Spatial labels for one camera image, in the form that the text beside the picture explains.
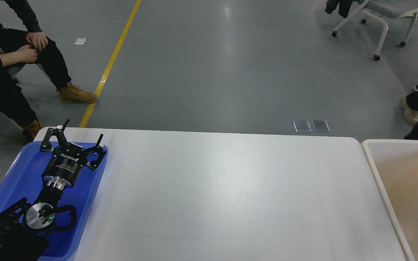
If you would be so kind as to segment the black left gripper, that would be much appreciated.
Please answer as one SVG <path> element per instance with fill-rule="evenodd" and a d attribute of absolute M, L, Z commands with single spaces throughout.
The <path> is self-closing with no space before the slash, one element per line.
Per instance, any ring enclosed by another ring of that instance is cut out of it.
<path fill-rule="evenodd" d="M 90 148 L 83 149 L 79 145 L 69 145 L 64 131 L 68 126 L 70 119 L 66 119 L 61 127 L 49 127 L 40 145 L 40 152 L 53 152 L 53 156 L 48 162 L 47 167 L 42 173 L 42 181 L 44 185 L 49 182 L 63 180 L 61 182 L 65 188 L 72 188 L 78 179 L 82 167 L 88 167 L 91 171 L 95 171 L 100 166 L 106 150 L 101 145 L 103 134 L 100 134 L 95 145 Z M 55 136 L 58 141 L 58 147 L 53 149 L 50 138 Z M 88 156 L 97 155 L 97 158 L 90 161 Z"/>

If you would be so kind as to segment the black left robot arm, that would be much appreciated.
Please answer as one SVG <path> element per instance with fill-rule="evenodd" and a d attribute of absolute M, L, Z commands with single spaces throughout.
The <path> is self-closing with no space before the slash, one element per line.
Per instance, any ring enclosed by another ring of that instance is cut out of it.
<path fill-rule="evenodd" d="M 107 162 L 107 147 L 69 142 L 63 126 L 17 155 L 0 184 L 0 261 L 70 261 Z"/>

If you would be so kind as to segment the seated person's right hand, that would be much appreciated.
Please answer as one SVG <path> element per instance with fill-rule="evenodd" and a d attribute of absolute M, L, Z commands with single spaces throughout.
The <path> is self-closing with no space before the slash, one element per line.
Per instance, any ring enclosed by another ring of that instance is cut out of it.
<path fill-rule="evenodd" d="M 34 63 L 37 58 L 37 50 L 32 45 L 22 46 L 15 52 L 16 63 Z"/>

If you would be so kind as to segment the seated person's left hand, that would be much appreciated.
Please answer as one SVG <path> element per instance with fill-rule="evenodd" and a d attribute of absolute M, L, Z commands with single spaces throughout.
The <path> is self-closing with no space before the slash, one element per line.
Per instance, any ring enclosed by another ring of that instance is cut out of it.
<path fill-rule="evenodd" d="M 44 32 L 28 32 L 25 39 L 37 52 L 42 52 L 48 45 L 48 39 Z"/>

